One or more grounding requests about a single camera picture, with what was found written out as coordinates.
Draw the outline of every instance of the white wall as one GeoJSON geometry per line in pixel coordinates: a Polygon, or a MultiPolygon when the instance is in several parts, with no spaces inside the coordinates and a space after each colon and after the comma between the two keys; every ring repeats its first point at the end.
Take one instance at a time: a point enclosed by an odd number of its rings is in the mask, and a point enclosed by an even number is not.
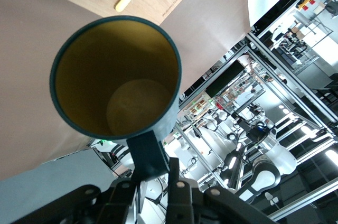
{"type": "Polygon", "coordinates": [[[113,179],[93,150],[47,162],[0,181],[0,223],[11,223],[85,184],[106,191],[113,179]]]}

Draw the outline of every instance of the bolt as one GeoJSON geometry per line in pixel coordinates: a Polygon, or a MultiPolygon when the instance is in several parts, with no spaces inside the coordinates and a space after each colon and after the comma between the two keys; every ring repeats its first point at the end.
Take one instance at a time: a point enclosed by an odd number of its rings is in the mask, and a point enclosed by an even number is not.
{"type": "Polygon", "coordinates": [[[123,189],[129,188],[129,186],[130,186],[129,183],[123,183],[122,184],[122,188],[123,189]]]}
{"type": "Polygon", "coordinates": [[[181,182],[181,181],[178,181],[178,182],[176,183],[176,186],[177,186],[178,188],[183,188],[183,187],[185,187],[185,184],[184,184],[183,182],[181,182]]]}
{"type": "Polygon", "coordinates": [[[217,189],[211,189],[210,193],[213,196],[219,196],[221,194],[221,192],[219,190],[217,190],[217,189]]]}
{"type": "Polygon", "coordinates": [[[90,194],[92,194],[93,192],[94,192],[93,189],[88,189],[88,190],[86,190],[84,193],[85,193],[86,195],[90,195],[90,194]]]}

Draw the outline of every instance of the metal frame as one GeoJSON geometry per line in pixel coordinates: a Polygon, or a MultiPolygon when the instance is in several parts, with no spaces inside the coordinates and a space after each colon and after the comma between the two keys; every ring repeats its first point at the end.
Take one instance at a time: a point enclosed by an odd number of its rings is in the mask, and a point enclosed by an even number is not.
{"type": "MultiPolygon", "coordinates": [[[[282,73],[290,80],[297,88],[300,89],[301,92],[303,92],[306,97],[318,108],[318,110],[323,113],[330,121],[336,123],[338,122],[338,116],[330,110],[310,89],[309,87],[304,84],[301,80],[297,78],[253,33],[247,34],[247,39],[251,41],[261,52],[263,55],[265,55],[272,63],[275,64],[275,66],[278,67],[279,70],[282,71],[282,73]]],[[[259,58],[256,54],[253,53],[254,58],[259,58]]],[[[268,73],[275,77],[275,80],[282,83],[282,81],[278,78],[276,73],[267,67],[265,63],[262,61],[261,63],[262,67],[264,67],[265,70],[268,71],[268,73]]],[[[292,96],[296,97],[295,101],[299,102],[300,98],[291,91],[291,89],[286,85],[284,86],[285,90],[292,96]]],[[[304,105],[303,102],[298,103],[307,113],[310,111],[310,109],[304,105]]]]}
{"type": "Polygon", "coordinates": [[[210,148],[210,150],[215,154],[216,158],[223,163],[223,159],[218,155],[218,153],[215,151],[215,149],[209,144],[209,142],[204,138],[204,136],[202,135],[202,133],[200,133],[200,131],[196,128],[196,126],[194,126],[194,122],[190,119],[189,116],[184,116],[185,119],[187,119],[188,121],[190,121],[190,125],[193,128],[193,130],[196,131],[196,133],[203,139],[203,141],[208,145],[208,147],[210,148]]]}
{"type": "Polygon", "coordinates": [[[289,114],[285,115],[283,118],[281,118],[277,123],[275,123],[275,126],[278,126],[279,124],[281,124],[282,122],[284,122],[285,120],[287,120],[288,118],[290,118],[290,116],[292,115],[292,112],[290,112],[289,114]]]}
{"type": "Polygon", "coordinates": [[[263,30],[259,35],[258,37],[261,38],[263,35],[265,35],[269,30],[270,28],[277,22],[279,21],[280,18],[282,18],[284,15],[285,15],[285,12],[289,11],[291,8],[294,8],[295,5],[297,5],[299,0],[296,0],[295,2],[292,3],[292,5],[290,5],[287,9],[284,10],[283,14],[281,14],[277,19],[275,19],[269,26],[267,26],[265,28],[265,30],[263,30]]]}
{"type": "Polygon", "coordinates": [[[212,76],[210,76],[205,82],[197,87],[194,92],[188,96],[184,101],[179,104],[179,109],[182,110],[186,107],[196,96],[198,96],[204,89],[206,89],[211,83],[213,83],[224,71],[226,71],[240,56],[247,52],[249,47],[242,46],[232,57],[227,60],[212,76]]]}
{"type": "Polygon", "coordinates": [[[292,121],[292,119],[290,119],[288,122],[286,122],[285,124],[283,124],[282,126],[276,128],[277,132],[280,132],[281,130],[283,130],[284,128],[288,127],[290,124],[294,123],[294,121],[292,121]]]}
{"type": "Polygon", "coordinates": [[[239,164],[239,172],[238,172],[238,177],[237,177],[236,190],[239,190],[242,187],[242,179],[241,178],[243,177],[244,167],[245,167],[245,163],[244,163],[244,161],[241,160],[241,162],[239,164]]]}
{"type": "Polygon", "coordinates": [[[300,208],[311,204],[312,202],[316,201],[317,199],[322,198],[323,196],[335,191],[338,189],[338,178],[332,180],[329,183],[317,188],[316,190],[302,196],[301,198],[295,200],[294,202],[284,206],[283,208],[279,209],[278,211],[270,214],[268,217],[273,220],[277,221],[289,214],[299,210],[300,208]]]}
{"type": "Polygon", "coordinates": [[[197,147],[191,142],[191,140],[189,139],[189,137],[185,134],[185,132],[181,129],[181,127],[179,126],[178,123],[175,123],[175,128],[177,129],[177,131],[181,134],[181,136],[185,139],[185,141],[188,143],[188,145],[191,146],[192,149],[195,150],[197,156],[199,157],[199,161],[202,163],[202,165],[206,168],[206,170],[208,170],[209,172],[211,172],[213,174],[213,176],[215,177],[215,179],[219,182],[219,184],[223,187],[228,189],[229,187],[226,186],[224,184],[224,180],[218,175],[216,174],[213,170],[214,168],[207,162],[207,160],[204,158],[204,156],[200,153],[200,151],[197,149],[197,147]]]}
{"type": "MultiPolygon", "coordinates": [[[[291,128],[289,131],[287,131],[285,134],[283,134],[282,136],[277,138],[277,141],[280,142],[282,141],[284,138],[286,138],[287,136],[291,135],[292,133],[294,133],[295,131],[297,131],[298,129],[300,129],[303,125],[305,125],[306,122],[303,121],[301,123],[299,123],[298,125],[296,125],[295,127],[291,128]]],[[[251,156],[249,158],[249,161],[253,161],[254,159],[256,159],[259,155],[261,155],[260,152],[255,153],[253,156],[251,156]]]]}
{"type": "MultiPolygon", "coordinates": [[[[259,77],[261,80],[263,80],[263,78],[262,78],[260,75],[258,75],[258,74],[256,74],[256,75],[257,75],[257,77],[259,77]]],[[[266,86],[267,88],[269,88],[269,89],[271,90],[271,92],[274,93],[274,94],[280,99],[281,103],[282,103],[286,108],[288,108],[289,110],[292,110],[292,112],[290,112],[290,113],[287,114],[284,118],[282,118],[280,121],[278,121],[278,122],[275,124],[276,126],[279,125],[281,122],[283,122],[285,119],[289,118],[291,115],[295,115],[296,117],[299,117],[301,120],[306,121],[306,122],[307,122],[309,125],[311,125],[313,128],[320,129],[320,128],[323,127],[322,124],[320,124],[320,123],[317,123],[317,124],[316,124],[316,123],[310,121],[309,119],[303,117],[302,115],[298,114],[297,112],[294,112],[293,109],[291,109],[290,106],[287,104],[287,102],[284,101],[283,98],[282,98],[282,97],[277,93],[277,91],[274,89],[274,88],[276,88],[276,86],[270,85],[270,84],[265,84],[265,86],[266,86]]],[[[276,88],[276,89],[278,90],[278,92],[279,92],[284,98],[288,99],[286,96],[284,96],[284,95],[280,92],[280,90],[279,90],[278,88],[276,88]]]]}
{"type": "MultiPolygon", "coordinates": [[[[297,166],[301,165],[302,163],[306,162],[311,157],[315,156],[316,154],[319,154],[320,152],[324,151],[325,149],[329,148],[330,146],[332,146],[332,145],[334,145],[336,143],[337,142],[333,138],[330,138],[330,139],[326,140],[322,144],[316,146],[312,150],[308,151],[307,153],[305,153],[304,155],[302,155],[301,157],[299,157],[297,159],[297,166]]],[[[242,177],[241,180],[243,181],[243,180],[249,178],[251,175],[252,175],[252,171],[249,171],[248,173],[246,173],[242,177]]]]}
{"type": "Polygon", "coordinates": [[[310,138],[310,136],[308,136],[307,134],[305,134],[303,137],[300,137],[299,139],[297,139],[296,141],[292,142],[290,145],[288,145],[286,147],[286,149],[288,151],[290,151],[291,149],[294,149],[296,146],[298,146],[299,144],[303,143],[304,141],[306,141],[308,138],[310,138]]]}
{"type": "MultiPolygon", "coordinates": [[[[301,145],[302,149],[304,151],[306,151],[306,148],[301,145]]],[[[325,182],[328,183],[329,182],[329,179],[327,178],[327,176],[323,173],[323,171],[319,168],[318,164],[316,163],[316,161],[312,158],[310,158],[311,162],[313,163],[313,165],[315,165],[317,171],[319,172],[319,174],[325,179],[325,182]]],[[[337,198],[338,198],[338,192],[337,191],[334,191],[334,194],[336,194],[337,198]]]]}

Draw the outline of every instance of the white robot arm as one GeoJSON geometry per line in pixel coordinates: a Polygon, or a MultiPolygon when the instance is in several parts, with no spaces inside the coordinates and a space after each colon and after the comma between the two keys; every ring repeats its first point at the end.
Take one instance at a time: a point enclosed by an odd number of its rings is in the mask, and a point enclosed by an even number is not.
{"type": "Polygon", "coordinates": [[[235,193],[247,202],[278,185],[280,177],[291,174],[297,166],[295,157],[276,140],[274,129],[257,144],[263,155],[253,162],[251,179],[235,193]]]}

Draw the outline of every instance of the mug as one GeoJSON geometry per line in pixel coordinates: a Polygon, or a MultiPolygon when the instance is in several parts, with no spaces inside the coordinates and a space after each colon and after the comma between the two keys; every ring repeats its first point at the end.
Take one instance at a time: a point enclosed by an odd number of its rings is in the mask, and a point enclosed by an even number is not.
{"type": "Polygon", "coordinates": [[[128,145],[134,180],[168,172],[162,141],[179,110],[179,52],[159,26],[134,16],[94,21],[61,47],[50,75],[60,116],[93,138],[128,145]]]}

